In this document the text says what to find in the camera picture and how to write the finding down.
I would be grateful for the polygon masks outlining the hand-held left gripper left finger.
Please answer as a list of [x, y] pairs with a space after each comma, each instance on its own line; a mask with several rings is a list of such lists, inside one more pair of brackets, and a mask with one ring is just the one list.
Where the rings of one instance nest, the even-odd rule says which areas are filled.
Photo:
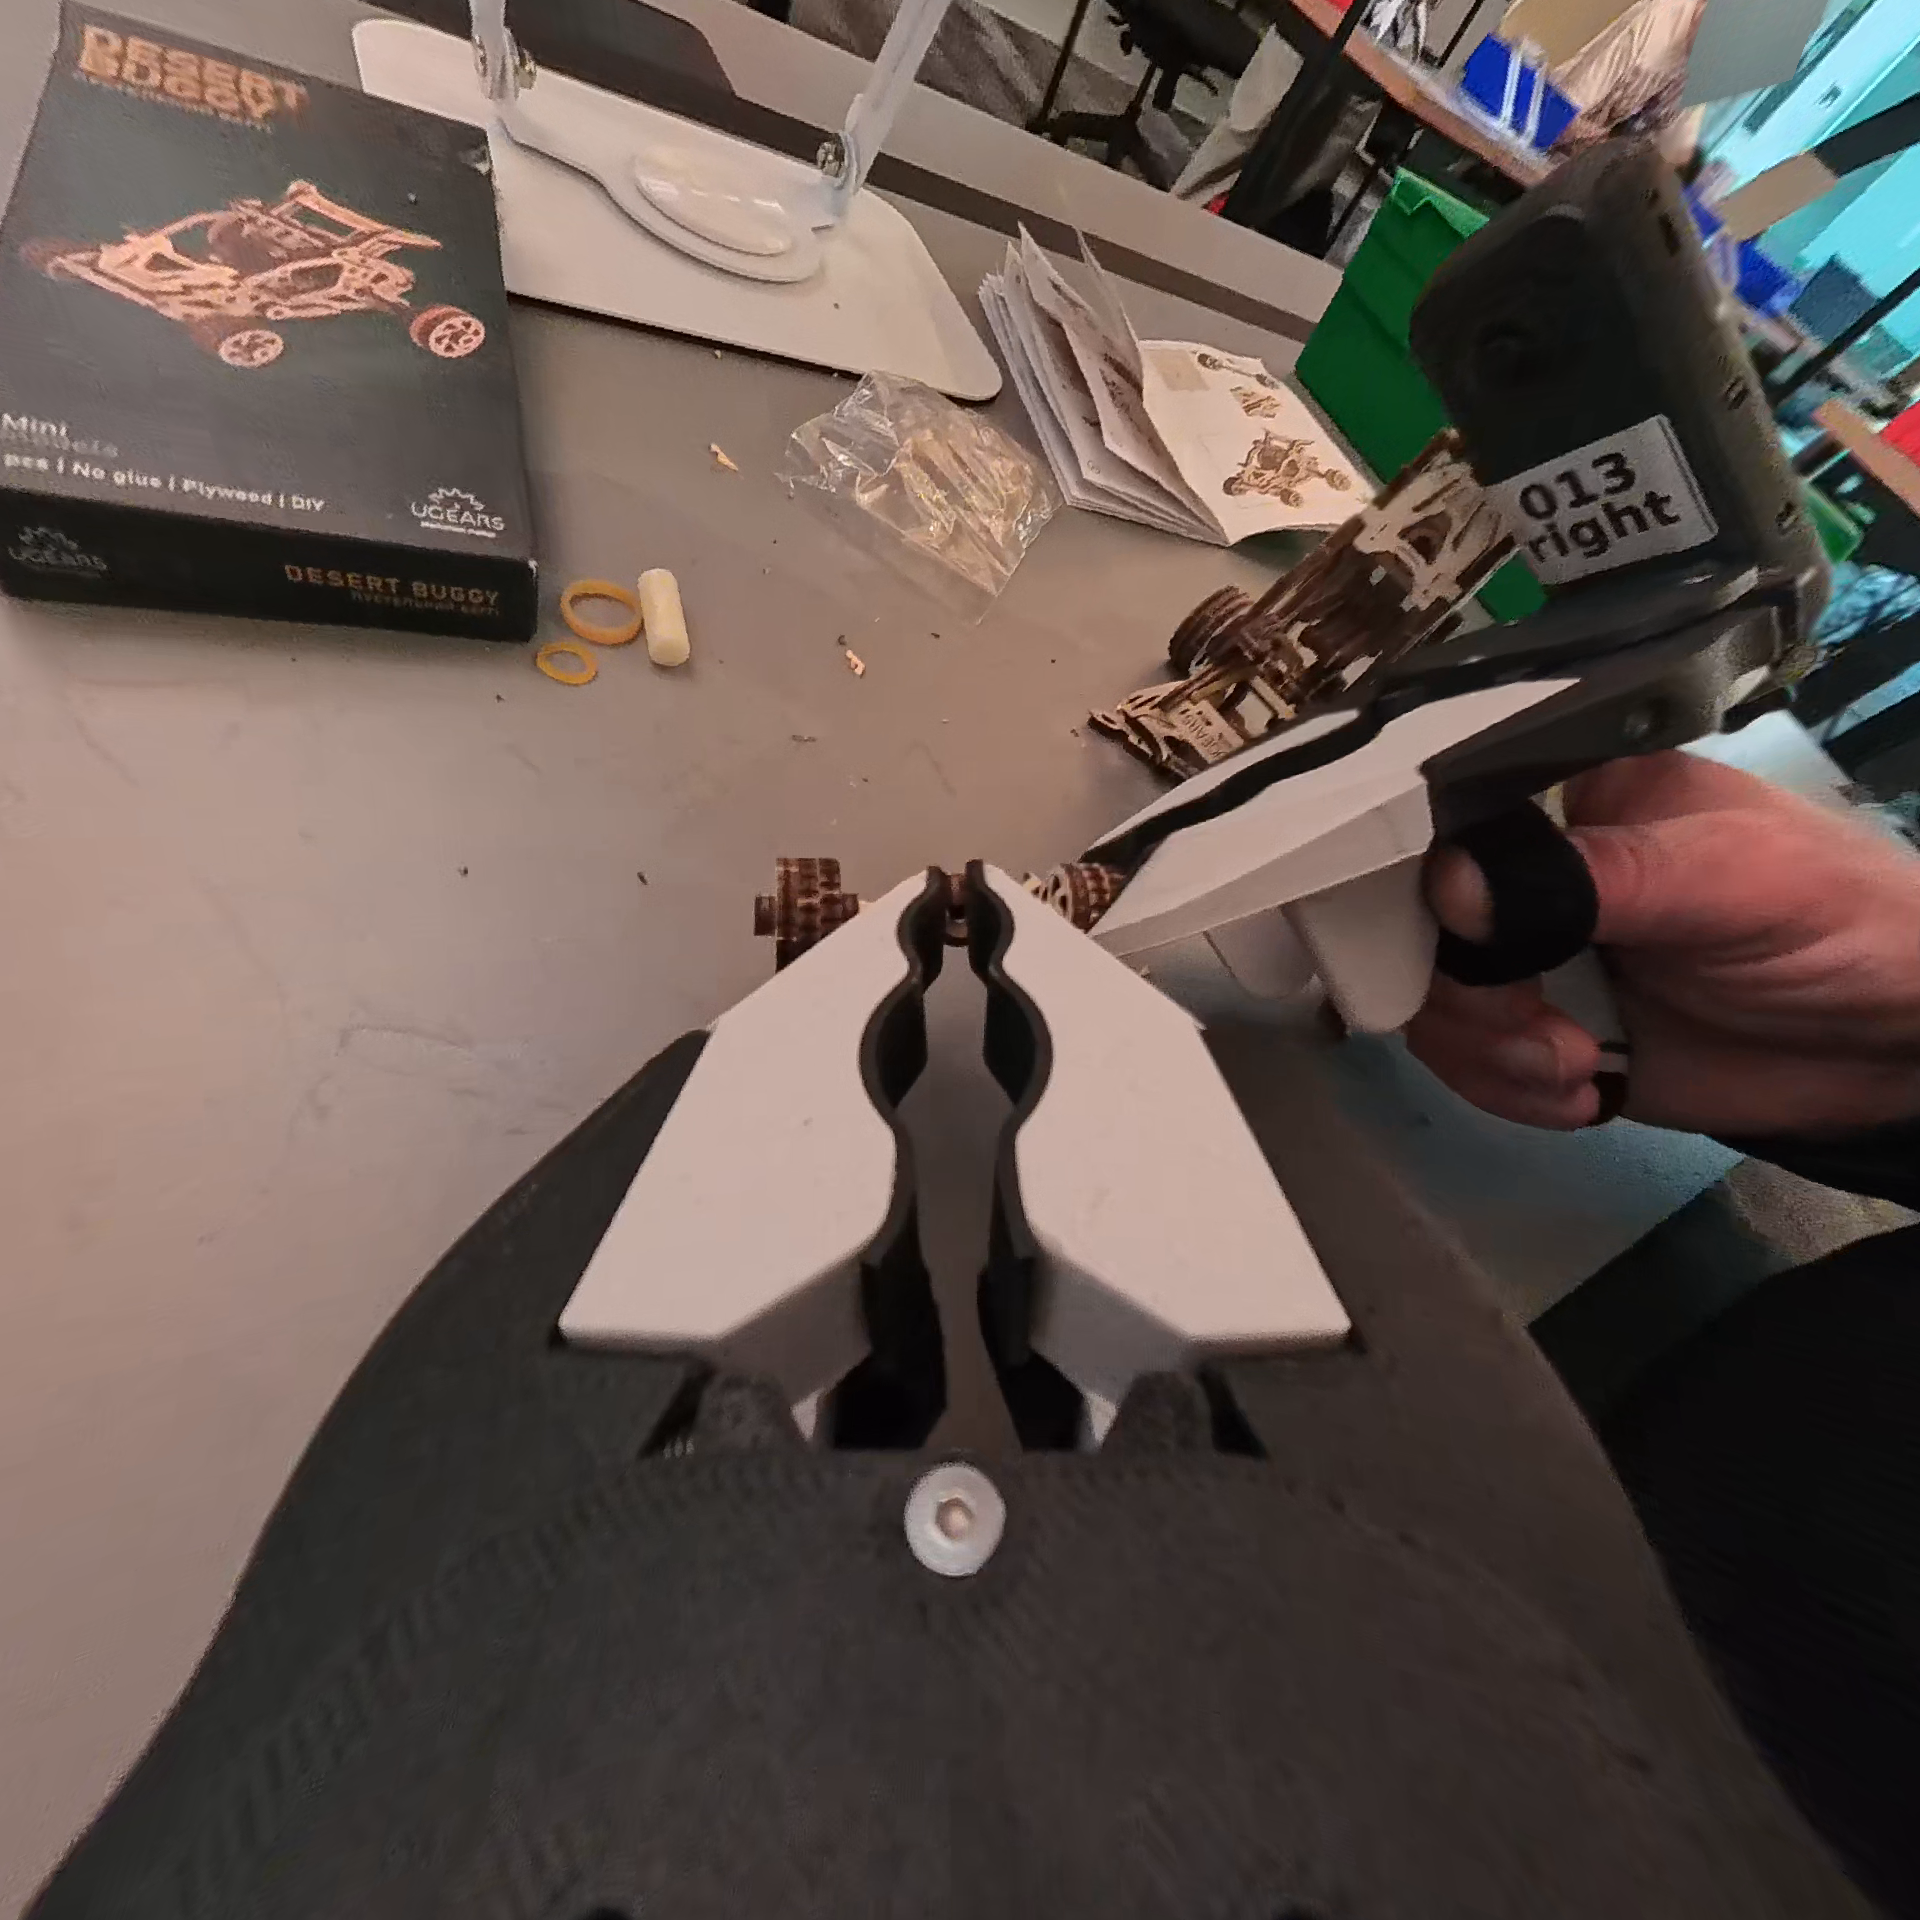
[[949, 906], [943, 871], [900, 882], [703, 1030], [560, 1311], [571, 1347], [696, 1360], [791, 1405], [945, 1403], [900, 1106]]

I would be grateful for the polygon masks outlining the wooden wheel axle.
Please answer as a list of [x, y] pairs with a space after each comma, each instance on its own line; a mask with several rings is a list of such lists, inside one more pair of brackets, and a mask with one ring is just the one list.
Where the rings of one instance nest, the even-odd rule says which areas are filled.
[[[1083, 933], [1113, 909], [1126, 882], [1128, 871], [1085, 858], [1021, 878], [1033, 898]], [[773, 943], [774, 968], [787, 968], [860, 909], [861, 899], [844, 885], [833, 857], [782, 855], [773, 890], [753, 898], [752, 933]]]

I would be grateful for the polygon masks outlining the clear plastic bag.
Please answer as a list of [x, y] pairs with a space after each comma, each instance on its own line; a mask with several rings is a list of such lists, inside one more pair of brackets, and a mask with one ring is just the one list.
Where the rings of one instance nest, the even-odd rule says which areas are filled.
[[980, 618], [1044, 534], [1052, 469], [987, 415], [923, 382], [869, 373], [784, 441], [774, 469], [863, 557]]

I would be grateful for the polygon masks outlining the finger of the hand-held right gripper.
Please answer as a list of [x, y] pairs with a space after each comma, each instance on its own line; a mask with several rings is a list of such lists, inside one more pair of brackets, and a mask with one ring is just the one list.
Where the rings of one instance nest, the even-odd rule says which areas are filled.
[[1296, 775], [1173, 832], [1089, 934], [1135, 960], [1380, 872], [1425, 853], [1431, 839], [1431, 790], [1419, 771]]
[[1173, 832], [1212, 821], [1253, 799], [1270, 783], [1301, 775], [1423, 775], [1423, 762], [1431, 757], [1471, 741], [1572, 685], [1572, 679], [1539, 679], [1477, 687], [1419, 702], [1392, 717], [1380, 717], [1376, 705], [1317, 715], [1176, 786], [1092, 843], [1083, 858], [1109, 862], [1135, 872]]

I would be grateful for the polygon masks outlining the black model box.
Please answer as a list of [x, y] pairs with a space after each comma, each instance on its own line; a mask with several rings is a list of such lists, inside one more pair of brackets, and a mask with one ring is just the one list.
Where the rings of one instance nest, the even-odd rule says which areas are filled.
[[532, 637], [486, 131], [62, 5], [5, 209], [1, 581]]

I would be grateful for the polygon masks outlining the person's right hand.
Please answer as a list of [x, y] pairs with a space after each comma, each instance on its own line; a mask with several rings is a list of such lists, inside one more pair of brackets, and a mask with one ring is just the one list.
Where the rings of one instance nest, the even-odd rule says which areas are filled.
[[1403, 1042], [1439, 1082], [1563, 1134], [1607, 1118], [1726, 1143], [1916, 1122], [1916, 853], [1689, 752], [1576, 776], [1565, 830], [1624, 1055], [1536, 981], [1437, 975]]

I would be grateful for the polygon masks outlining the green plastic bin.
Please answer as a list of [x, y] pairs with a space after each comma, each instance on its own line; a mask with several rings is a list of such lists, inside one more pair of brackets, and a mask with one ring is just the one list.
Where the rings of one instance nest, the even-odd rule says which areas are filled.
[[1479, 214], [1401, 176], [1296, 376], [1388, 482], [1446, 425], [1516, 555], [1495, 618], [1676, 562], [1779, 569], [1809, 634], [1830, 557], [1680, 183], [1609, 138]]

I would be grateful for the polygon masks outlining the wooden buggy model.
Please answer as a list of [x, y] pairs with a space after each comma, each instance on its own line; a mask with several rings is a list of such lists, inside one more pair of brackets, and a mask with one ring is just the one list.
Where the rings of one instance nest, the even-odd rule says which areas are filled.
[[1197, 776], [1454, 637], [1513, 555], [1446, 425], [1259, 597], [1209, 593], [1167, 639], [1173, 679], [1092, 711], [1088, 727], [1164, 778]]

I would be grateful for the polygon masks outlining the instruction booklet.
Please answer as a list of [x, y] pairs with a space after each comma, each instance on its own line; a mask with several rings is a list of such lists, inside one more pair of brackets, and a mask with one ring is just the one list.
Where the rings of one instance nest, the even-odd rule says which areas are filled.
[[977, 298], [1077, 510], [1236, 546], [1329, 531], [1374, 495], [1261, 359], [1140, 338], [1089, 247], [1071, 279], [1019, 227]]

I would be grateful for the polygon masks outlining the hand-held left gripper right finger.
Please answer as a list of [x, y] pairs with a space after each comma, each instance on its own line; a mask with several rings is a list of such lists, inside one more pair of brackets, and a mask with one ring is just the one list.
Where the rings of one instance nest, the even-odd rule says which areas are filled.
[[1005, 871], [972, 862], [965, 902], [1008, 1104], [975, 1310], [1013, 1418], [1099, 1423], [1148, 1376], [1347, 1344], [1200, 1021]]

